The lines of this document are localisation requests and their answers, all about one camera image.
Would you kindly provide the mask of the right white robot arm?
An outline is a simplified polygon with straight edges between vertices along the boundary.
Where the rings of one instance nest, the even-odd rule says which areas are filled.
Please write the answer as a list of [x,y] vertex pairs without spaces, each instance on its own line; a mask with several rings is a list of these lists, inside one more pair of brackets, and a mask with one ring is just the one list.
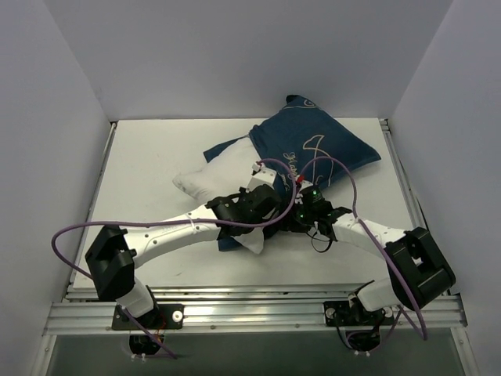
[[394,229],[361,219],[349,208],[335,208],[317,188],[300,192],[280,223],[282,231],[307,233],[316,230],[332,244],[350,244],[387,264],[388,277],[355,290],[348,314],[363,324],[376,311],[390,306],[422,309],[456,283],[456,275],[429,230]]

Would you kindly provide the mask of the white pillow insert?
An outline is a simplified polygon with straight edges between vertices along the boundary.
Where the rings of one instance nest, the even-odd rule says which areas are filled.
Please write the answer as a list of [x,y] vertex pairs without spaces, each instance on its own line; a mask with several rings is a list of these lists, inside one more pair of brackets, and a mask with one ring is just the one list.
[[259,159],[251,140],[243,137],[227,146],[198,172],[174,177],[173,184],[198,204],[206,204],[246,187],[252,177],[252,166]]

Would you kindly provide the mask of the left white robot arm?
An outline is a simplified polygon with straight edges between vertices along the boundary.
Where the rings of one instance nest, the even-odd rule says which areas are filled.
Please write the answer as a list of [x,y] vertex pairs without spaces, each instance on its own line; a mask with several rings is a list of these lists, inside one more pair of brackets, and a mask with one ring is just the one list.
[[216,197],[159,226],[104,225],[85,254],[99,300],[121,305],[138,327],[152,327],[158,309],[148,287],[135,276],[136,269],[192,244],[238,237],[267,226],[282,203],[273,188],[260,185]]

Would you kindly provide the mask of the blue patterned pillowcase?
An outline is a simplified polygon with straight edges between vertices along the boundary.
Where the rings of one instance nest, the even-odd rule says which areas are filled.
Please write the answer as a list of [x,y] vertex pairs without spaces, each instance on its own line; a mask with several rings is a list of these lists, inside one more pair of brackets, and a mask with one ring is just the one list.
[[303,173],[321,190],[354,171],[380,160],[379,153],[346,129],[340,122],[303,96],[290,95],[275,115],[255,125],[245,136],[231,139],[204,151],[208,163],[227,146],[248,137],[260,157],[288,165],[288,170],[272,164],[277,177],[274,189],[284,199],[290,196],[287,175]]

